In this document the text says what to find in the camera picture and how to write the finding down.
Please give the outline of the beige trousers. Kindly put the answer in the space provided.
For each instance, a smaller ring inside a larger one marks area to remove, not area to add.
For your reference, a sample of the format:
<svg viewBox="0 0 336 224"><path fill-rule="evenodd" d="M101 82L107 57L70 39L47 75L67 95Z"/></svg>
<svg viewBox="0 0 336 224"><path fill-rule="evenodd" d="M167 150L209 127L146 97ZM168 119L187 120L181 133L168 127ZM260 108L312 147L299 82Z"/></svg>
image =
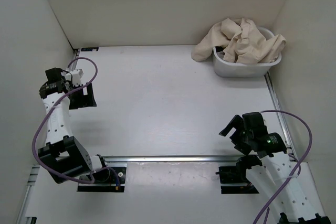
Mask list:
<svg viewBox="0 0 336 224"><path fill-rule="evenodd" d="M221 47L226 62L247 65L271 63L285 45L283 35L267 39L251 19L227 18L211 27L195 46L191 58L197 62L204 61L211 56L214 47Z"/></svg>

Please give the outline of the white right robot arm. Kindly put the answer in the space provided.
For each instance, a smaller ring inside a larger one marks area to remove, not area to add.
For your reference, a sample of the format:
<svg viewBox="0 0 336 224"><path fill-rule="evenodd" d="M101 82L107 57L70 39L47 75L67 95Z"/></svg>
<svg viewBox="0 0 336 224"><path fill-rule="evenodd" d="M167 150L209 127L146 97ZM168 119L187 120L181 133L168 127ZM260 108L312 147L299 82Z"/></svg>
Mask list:
<svg viewBox="0 0 336 224"><path fill-rule="evenodd" d="M272 214L277 223L330 223L329 217L313 208L298 180L304 158L291 161L281 136L268 132L263 113L235 115L219 133L227 136L234 131L229 138L243 154L236 163L236 177L251 183L265 198L253 222Z"/></svg>

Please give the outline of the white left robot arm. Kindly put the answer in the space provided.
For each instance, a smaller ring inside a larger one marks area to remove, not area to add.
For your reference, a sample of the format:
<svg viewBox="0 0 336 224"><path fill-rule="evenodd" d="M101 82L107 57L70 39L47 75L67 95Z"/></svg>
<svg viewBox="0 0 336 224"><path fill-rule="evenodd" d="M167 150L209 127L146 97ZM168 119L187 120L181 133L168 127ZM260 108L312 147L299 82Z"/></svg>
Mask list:
<svg viewBox="0 0 336 224"><path fill-rule="evenodd" d="M76 178L85 174L84 180L89 181L88 174L92 172L98 182L105 182L110 176L110 169L103 157L89 155L74 137L70 126L69 110L97 106L92 84L85 87L86 94L79 90L57 102L64 94L83 86L83 71L52 68L46 70L46 76L47 82L41 86L39 94L46 112L51 108L54 110L47 119L45 146L38 149L38 157L47 167L64 176Z"/></svg>

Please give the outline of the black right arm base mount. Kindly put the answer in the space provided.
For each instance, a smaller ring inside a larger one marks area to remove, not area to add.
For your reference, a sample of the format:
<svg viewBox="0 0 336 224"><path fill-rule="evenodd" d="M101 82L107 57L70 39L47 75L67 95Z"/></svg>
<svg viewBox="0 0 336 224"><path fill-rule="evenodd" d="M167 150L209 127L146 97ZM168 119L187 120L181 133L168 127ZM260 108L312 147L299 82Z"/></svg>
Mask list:
<svg viewBox="0 0 336 224"><path fill-rule="evenodd" d="M257 155L243 156L235 166L220 166L216 175L219 176L221 194L258 194L258 190L246 178L246 171L253 166L262 166Z"/></svg>

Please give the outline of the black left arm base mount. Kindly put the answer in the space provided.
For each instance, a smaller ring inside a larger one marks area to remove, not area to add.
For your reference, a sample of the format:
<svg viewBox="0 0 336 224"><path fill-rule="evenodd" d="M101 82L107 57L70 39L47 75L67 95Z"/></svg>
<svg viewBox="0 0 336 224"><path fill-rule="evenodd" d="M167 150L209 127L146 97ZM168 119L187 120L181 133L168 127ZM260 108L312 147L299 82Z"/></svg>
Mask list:
<svg viewBox="0 0 336 224"><path fill-rule="evenodd" d="M127 177L127 165L124 164L108 164L116 172L119 182L116 179L116 175L113 171L106 169L101 172L95 173L94 184L78 184L77 192L82 193L123 193L125 190L125 181Z"/></svg>

